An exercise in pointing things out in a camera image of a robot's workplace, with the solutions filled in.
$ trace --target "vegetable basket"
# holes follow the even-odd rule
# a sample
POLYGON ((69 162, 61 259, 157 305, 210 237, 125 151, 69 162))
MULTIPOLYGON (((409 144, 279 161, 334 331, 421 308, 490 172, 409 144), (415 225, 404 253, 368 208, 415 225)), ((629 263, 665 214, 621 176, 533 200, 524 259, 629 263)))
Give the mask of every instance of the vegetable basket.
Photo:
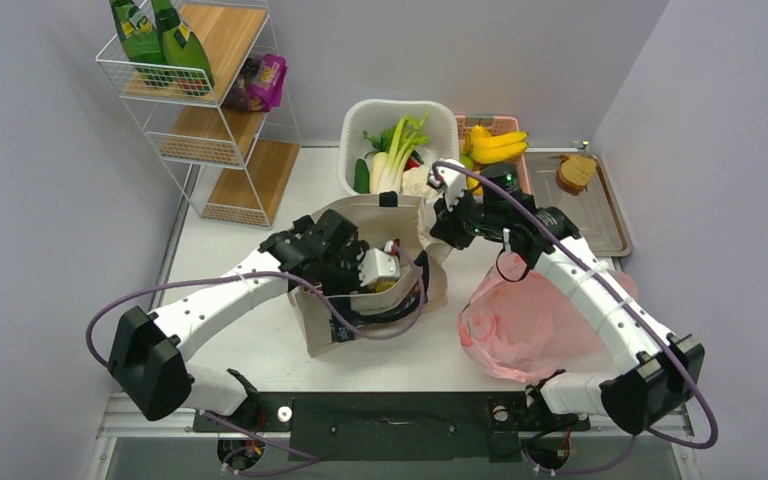
POLYGON ((378 136, 406 115, 420 118, 425 113, 428 118, 422 131, 428 135, 429 142, 416 149, 423 161, 428 164, 440 158, 457 159, 460 153, 458 125, 455 115, 444 105, 426 101, 364 100, 350 108, 343 120, 337 166, 337 177, 343 189, 349 195, 357 195, 352 188, 355 163, 373 150, 369 141, 363 138, 364 130, 378 136))
MULTIPOLYGON (((458 151, 460 151, 460 145, 463 144, 467 132, 469 132, 475 125, 481 125, 486 128, 493 136, 520 131, 519 122, 514 117, 497 115, 455 115, 455 119, 458 125, 458 151)), ((509 161, 511 163, 516 163, 522 190, 526 193, 531 193, 528 170, 525 168, 525 154, 509 161)))

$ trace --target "cable tie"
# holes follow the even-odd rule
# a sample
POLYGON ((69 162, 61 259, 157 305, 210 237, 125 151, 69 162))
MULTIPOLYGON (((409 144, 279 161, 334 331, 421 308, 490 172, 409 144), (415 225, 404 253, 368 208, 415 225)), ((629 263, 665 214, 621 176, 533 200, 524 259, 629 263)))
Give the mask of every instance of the cable tie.
POLYGON ((593 276, 597 275, 599 272, 596 271, 595 268, 591 268, 589 270, 585 270, 584 273, 576 277, 575 279, 575 285, 572 286, 572 288, 569 289, 568 292, 564 292, 564 295, 567 297, 572 296, 576 291, 581 289, 581 285, 593 278, 593 276))
POLYGON ((631 303, 633 301, 634 301, 634 298, 632 298, 631 295, 625 297, 622 302, 617 302, 617 305, 614 308, 612 308, 611 311, 608 312, 605 315, 605 318, 608 318, 611 315, 613 315, 614 313, 616 313, 617 311, 622 310, 623 307, 625 307, 626 305, 628 305, 629 303, 631 303))

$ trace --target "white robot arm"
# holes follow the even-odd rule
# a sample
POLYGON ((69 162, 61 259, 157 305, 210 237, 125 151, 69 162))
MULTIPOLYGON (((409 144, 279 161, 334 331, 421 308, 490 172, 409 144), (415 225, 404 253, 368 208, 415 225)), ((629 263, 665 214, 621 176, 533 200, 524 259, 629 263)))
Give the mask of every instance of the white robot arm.
MULTIPOLYGON (((482 174, 533 212, 567 251, 587 263, 589 271, 555 248, 508 201, 485 189, 483 204, 476 203, 466 192, 464 176, 445 167, 429 177, 429 184, 443 190, 443 195, 430 201, 435 215, 427 225, 428 233, 459 249, 480 236, 519 254, 528 268, 570 299, 605 342, 621 372, 619 376, 557 372, 526 389, 528 414, 607 415, 623 430, 639 434, 689 400, 692 393, 675 366, 624 307, 647 314, 610 275, 604 275, 601 281, 607 281, 620 300, 609 295, 597 280, 608 266, 594 256, 575 225, 556 208, 536 208, 533 197, 519 189, 512 166, 493 165, 482 174)), ((298 275, 321 285, 326 295, 335 295, 356 291, 377 279, 398 278, 398 267, 390 253, 371 249, 358 239, 357 227, 337 212, 326 211, 316 223, 303 217, 292 229, 271 235, 224 275, 263 276, 205 288, 148 314, 139 308, 125 313, 108 370, 149 420, 163 418, 180 407, 231 415, 256 392, 251 383, 236 371, 215 372, 187 365, 187 361, 231 322, 286 293, 290 288, 287 279, 275 277, 275 273, 298 275)), ((695 381, 704 357, 701 344, 692 336, 679 339, 648 315, 646 319, 695 381)))
MULTIPOLYGON (((445 162, 460 166, 455 160, 445 162)), ((498 194, 485 188, 483 204, 476 203, 465 191, 464 175, 451 168, 439 167, 429 173, 429 185, 443 191, 434 205, 437 222, 429 226, 430 235, 455 248, 466 248, 474 237, 480 236, 519 254, 529 269, 547 278, 570 299, 605 342, 621 372, 618 377, 607 373, 558 372, 527 389, 529 405, 555 415, 607 415, 623 430, 636 435, 689 400, 692 392, 685 380, 657 342, 629 315, 627 306, 645 317, 654 335, 669 346, 694 382, 704 358, 702 345, 690 335, 678 338, 649 316, 612 276, 605 274, 608 265, 596 258, 563 212, 554 207, 538 209, 534 198, 521 191, 513 165, 491 165, 482 171, 482 176, 531 212, 588 270, 577 265, 561 248, 555 248, 498 194), (607 282, 620 300, 609 294, 600 280, 607 282)))
POLYGON ((126 312, 108 371, 149 420, 181 407, 230 415, 256 389, 234 370, 188 364, 196 351, 242 315, 287 293, 287 278, 275 274, 298 275, 327 295, 398 279, 397 257, 389 245, 385 248, 388 252, 370 248, 358 239, 357 227, 333 210, 316 223, 303 217, 223 275, 239 281, 203 288, 148 314, 139 307, 126 312))

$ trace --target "wooden shelf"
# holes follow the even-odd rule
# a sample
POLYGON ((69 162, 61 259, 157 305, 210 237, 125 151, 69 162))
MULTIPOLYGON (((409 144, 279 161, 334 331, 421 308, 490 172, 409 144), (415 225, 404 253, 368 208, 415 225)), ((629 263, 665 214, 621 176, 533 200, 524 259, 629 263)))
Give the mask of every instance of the wooden shelf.
POLYGON ((181 7, 180 12, 187 25, 198 35, 207 54, 213 72, 213 92, 202 96, 190 95, 174 82, 165 88, 154 88, 143 81, 142 74, 135 73, 125 85, 124 94, 221 103, 266 21, 266 10, 187 4, 181 7))
POLYGON ((298 153, 299 145, 296 144, 258 141, 245 170, 222 172, 202 215, 216 220, 271 226, 298 153), (248 175, 251 175, 251 182, 263 203, 265 217, 260 212, 239 210, 260 210, 248 175))
POLYGON ((193 139, 169 138, 160 147, 160 153, 164 157, 210 162, 220 165, 234 165, 242 167, 241 161, 245 161, 246 153, 260 130, 260 126, 266 118, 261 112, 242 112, 231 108, 222 108, 222 115, 228 122, 232 138, 228 137, 228 130, 219 111, 208 107, 184 107, 184 111, 178 116, 175 125, 169 131, 172 135, 196 137, 193 139), (210 140, 233 140, 240 149, 242 160, 237 157, 233 148, 227 144, 219 144, 210 140))

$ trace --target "green vegetable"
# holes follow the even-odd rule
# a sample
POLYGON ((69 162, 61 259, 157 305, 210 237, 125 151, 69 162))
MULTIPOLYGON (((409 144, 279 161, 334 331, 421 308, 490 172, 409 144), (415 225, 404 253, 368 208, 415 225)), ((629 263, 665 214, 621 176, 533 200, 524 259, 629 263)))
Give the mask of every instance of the green vegetable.
POLYGON ((384 130, 381 132, 380 137, 370 137, 369 133, 367 133, 366 130, 363 131, 363 138, 369 140, 369 143, 372 144, 372 148, 374 148, 378 152, 386 152, 387 150, 390 150, 390 144, 393 143, 393 134, 396 132, 396 126, 393 125, 392 127, 384 130))
POLYGON ((369 193, 369 168, 366 166, 366 160, 362 158, 358 158, 355 163, 355 191, 369 193))
POLYGON ((475 170, 475 161, 472 159, 472 157, 463 153, 461 154, 461 165, 470 170, 475 170))
MULTIPOLYGON (((402 172, 405 170, 405 164, 410 158, 414 149, 420 145, 428 143, 428 135, 422 132, 422 126, 428 114, 424 114, 421 120, 415 117, 402 117, 396 125, 393 133, 393 140, 387 151, 386 164, 377 178, 370 185, 372 193, 397 192, 402 186, 402 172)), ((375 159, 373 159, 373 177, 375 177, 375 159)))

